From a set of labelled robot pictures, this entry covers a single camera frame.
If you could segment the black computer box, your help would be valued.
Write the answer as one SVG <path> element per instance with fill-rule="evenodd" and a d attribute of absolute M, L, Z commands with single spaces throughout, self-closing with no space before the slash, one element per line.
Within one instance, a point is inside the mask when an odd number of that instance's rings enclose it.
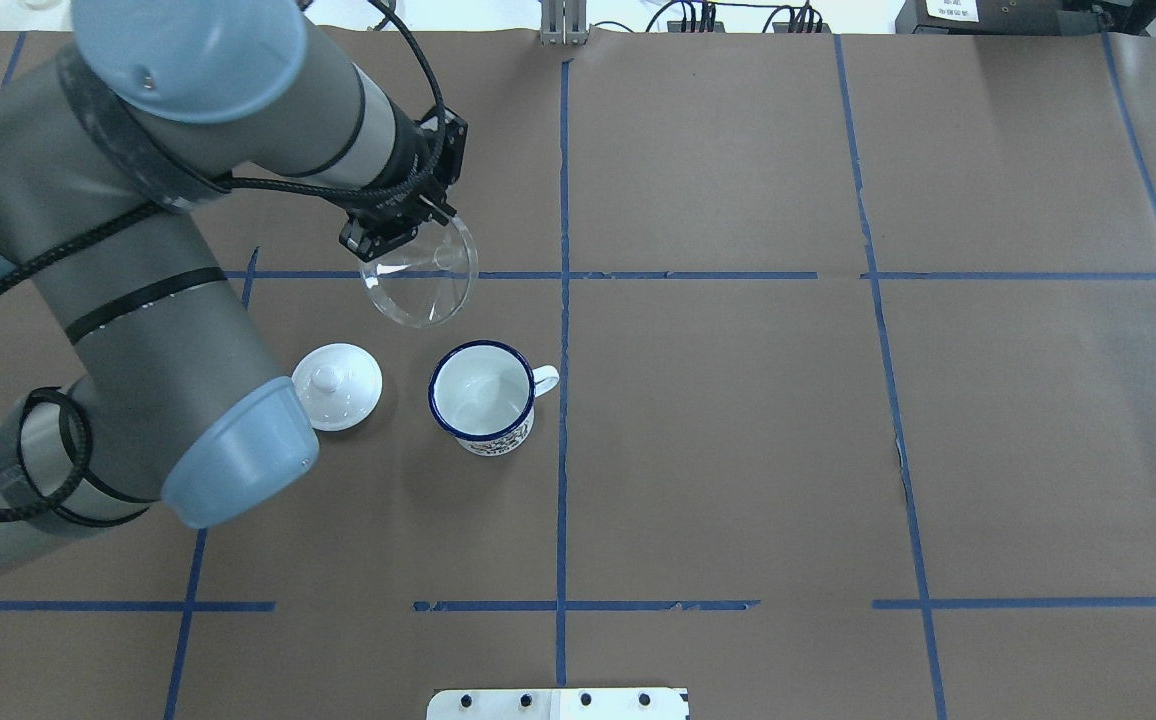
<path fill-rule="evenodd" d="M 1062 1 L 904 1 L 894 32 L 1070 37 L 1098 35 L 1102 22 Z"/>

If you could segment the white enamel mug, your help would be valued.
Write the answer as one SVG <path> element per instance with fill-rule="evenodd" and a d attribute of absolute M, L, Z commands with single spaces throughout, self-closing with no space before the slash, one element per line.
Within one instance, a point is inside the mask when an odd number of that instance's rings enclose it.
<path fill-rule="evenodd" d="M 438 359 L 427 401 L 436 423 L 465 451 L 502 457 L 527 441 L 538 398 L 558 384 L 555 366 L 533 366 L 501 341 L 473 340 Z"/>

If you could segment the white mug lid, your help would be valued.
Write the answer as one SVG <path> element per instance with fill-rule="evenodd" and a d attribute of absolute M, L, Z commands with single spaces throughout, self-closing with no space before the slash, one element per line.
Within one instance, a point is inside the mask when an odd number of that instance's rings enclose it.
<path fill-rule="evenodd" d="M 362 423 L 381 401 L 381 366 L 360 346 L 321 346 L 295 365 L 295 395 L 310 426 L 340 432 Z"/>

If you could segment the clear glass funnel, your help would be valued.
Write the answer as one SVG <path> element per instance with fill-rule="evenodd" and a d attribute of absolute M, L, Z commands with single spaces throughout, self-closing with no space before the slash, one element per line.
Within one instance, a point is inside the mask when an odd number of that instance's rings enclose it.
<path fill-rule="evenodd" d="M 464 218 L 418 225 L 410 242 L 360 263 L 368 300 L 392 322 L 431 328 L 450 322 L 479 277 L 477 246 Z"/>

